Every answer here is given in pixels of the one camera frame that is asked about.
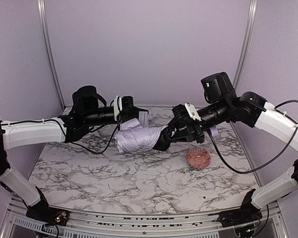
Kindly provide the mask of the lilac folding umbrella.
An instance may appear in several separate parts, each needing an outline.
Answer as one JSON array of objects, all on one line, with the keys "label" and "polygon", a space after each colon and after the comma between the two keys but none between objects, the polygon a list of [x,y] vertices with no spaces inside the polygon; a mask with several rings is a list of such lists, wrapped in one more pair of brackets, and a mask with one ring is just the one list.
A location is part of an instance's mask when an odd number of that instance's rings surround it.
[{"label": "lilac folding umbrella", "polygon": [[120,125],[114,136],[120,153],[131,153],[141,149],[153,149],[160,132],[167,126],[149,126],[148,114],[140,113],[139,119],[134,118]]}]

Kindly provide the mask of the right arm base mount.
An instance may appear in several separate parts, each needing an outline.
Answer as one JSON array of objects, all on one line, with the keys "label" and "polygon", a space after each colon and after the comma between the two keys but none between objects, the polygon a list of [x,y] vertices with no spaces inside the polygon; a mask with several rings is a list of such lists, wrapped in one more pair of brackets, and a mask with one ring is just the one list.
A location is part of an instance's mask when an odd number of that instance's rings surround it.
[{"label": "right arm base mount", "polygon": [[262,217],[260,210],[251,211],[238,208],[220,212],[217,221],[221,223],[223,228],[226,228],[253,221],[260,221]]}]

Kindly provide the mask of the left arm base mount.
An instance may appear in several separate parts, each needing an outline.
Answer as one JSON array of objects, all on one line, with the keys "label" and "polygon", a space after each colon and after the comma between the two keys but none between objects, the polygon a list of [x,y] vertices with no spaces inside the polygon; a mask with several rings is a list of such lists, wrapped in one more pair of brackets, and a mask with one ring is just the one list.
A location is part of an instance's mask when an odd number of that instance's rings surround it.
[{"label": "left arm base mount", "polygon": [[67,210],[49,207],[43,210],[27,210],[26,217],[47,222],[51,225],[56,224],[59,226],[66,226],[69,219],[69,214],[70,213]]}]

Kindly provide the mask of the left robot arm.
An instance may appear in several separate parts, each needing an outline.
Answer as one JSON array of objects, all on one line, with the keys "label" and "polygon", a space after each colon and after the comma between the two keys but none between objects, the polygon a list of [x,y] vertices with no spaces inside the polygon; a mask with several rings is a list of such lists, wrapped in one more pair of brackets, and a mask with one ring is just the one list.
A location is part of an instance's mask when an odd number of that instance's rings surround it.
[{"label": "left robot arm", "polygon": [[108,105],[95,86],[83,86],[72,95],[73,107],[67,115],[51,119],[2,121],[0,119],[0,184],[17,194],[27,207],[27,216],[41,221],[65,222],[68,212],[52,208],[42,191],[33,186],[7,160],[7,150],[49,142],[76,143],[104,126],[131,119],[145,122],[148,110],[134,106],[131,96],[115,97]]}]

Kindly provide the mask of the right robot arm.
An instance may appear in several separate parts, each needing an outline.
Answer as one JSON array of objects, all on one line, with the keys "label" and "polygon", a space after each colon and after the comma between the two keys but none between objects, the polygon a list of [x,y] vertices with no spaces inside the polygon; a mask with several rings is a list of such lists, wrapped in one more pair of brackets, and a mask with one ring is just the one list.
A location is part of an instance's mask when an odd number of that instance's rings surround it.
[{"label": "right robot arm", "polygon": [[[203,143],[204,135],[210,134],[213,126],[239,121],[275,136],[298,152],[298,120],[281,112],[279,106],[254,92],[237,96],[225,72],[205,77],[201,84],[208,106],[199,110],[188,103],[173,107],[174,117],[158,136],[155,150],[165,151],[176,142]],[[247,192],[239,208],[220,212],[218,221],[228,227],[258,220],[262,218],[262,208],[295,190],[298,190],[298,158],[281,176]]]}]

